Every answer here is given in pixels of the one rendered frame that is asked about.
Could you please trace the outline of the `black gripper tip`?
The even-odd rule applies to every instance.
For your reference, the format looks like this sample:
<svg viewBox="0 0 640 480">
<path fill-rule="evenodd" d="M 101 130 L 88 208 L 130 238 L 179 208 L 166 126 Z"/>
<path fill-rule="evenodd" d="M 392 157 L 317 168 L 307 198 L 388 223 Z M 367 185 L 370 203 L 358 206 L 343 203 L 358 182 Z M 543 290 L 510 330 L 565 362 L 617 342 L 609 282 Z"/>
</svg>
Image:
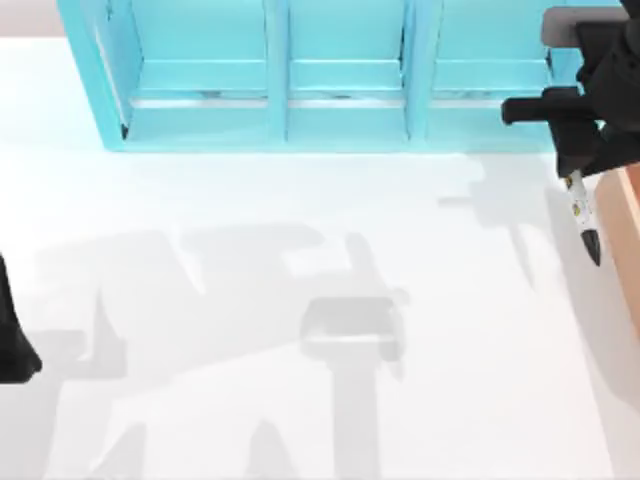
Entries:
<svg viewBox="0 0 640 480">
<path fill-rule="evenodd" d="M 23 384 L 40 373 L 43 362 L 19 322 L 6 262 L 0 254 L 0 384 Z"/>
</svg>

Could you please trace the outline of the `shallow salmon-coloured box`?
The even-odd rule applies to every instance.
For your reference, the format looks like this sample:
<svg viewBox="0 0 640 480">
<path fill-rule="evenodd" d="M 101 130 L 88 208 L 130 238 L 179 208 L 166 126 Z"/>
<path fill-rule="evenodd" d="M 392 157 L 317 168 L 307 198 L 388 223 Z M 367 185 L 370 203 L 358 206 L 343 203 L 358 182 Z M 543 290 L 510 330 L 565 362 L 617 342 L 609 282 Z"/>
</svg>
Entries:
<svg viewBox="0 0 640 480">
<path fill-rule="evenodd" d="M 595 198 L 631 322 L 640 338 L 640 163 L 603 174 Z"/>
</svg>

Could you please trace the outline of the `white marker with black cap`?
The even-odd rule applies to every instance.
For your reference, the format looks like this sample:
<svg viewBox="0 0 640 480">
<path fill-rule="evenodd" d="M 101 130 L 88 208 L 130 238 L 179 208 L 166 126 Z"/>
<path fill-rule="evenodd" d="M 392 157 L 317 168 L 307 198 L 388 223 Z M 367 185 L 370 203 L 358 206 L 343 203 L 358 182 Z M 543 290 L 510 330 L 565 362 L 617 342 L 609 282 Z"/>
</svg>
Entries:
<svg viewBox="0 0 640 480">
<path fill-rule="evenodd" d="M 602 259 L 600 236 L 581 171 L 576 169 L 571 172 L 564 178 L 564 183 L 569 195 L 572 217 L 576 222 L 582 244 L 591 261 L 600 267 Z"/>
</svg>

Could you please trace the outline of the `light blue rack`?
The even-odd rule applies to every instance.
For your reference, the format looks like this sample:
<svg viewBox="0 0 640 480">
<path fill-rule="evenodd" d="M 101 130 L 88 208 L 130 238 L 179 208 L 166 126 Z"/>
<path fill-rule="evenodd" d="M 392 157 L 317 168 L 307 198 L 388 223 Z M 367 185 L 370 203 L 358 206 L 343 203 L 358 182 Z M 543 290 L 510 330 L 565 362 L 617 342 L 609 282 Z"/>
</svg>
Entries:
<svg viewBox="0 0 640 480">
<path fill-rule="evenodd" d="M 618 0 L 56 0 L 103 146 L 128 153 L 550 151 L 510 97 L 572 86 L 544 12 Z"/>
</svg>

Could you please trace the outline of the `pale grey rounded box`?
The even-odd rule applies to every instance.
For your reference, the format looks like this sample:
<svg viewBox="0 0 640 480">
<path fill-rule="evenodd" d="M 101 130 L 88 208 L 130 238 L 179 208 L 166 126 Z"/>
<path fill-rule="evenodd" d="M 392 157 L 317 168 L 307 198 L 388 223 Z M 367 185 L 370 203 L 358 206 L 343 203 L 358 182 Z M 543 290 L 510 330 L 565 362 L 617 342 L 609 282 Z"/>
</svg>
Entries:
<svg viewBox="0 0 640 480">
<path fill-rule="evenodd" d="M 579 23 L 620 23 L 628 19 L 623 7 L 555 6 L 543 14 L 541 40 L 550 48 L 577 48 Z"/>
</svg>

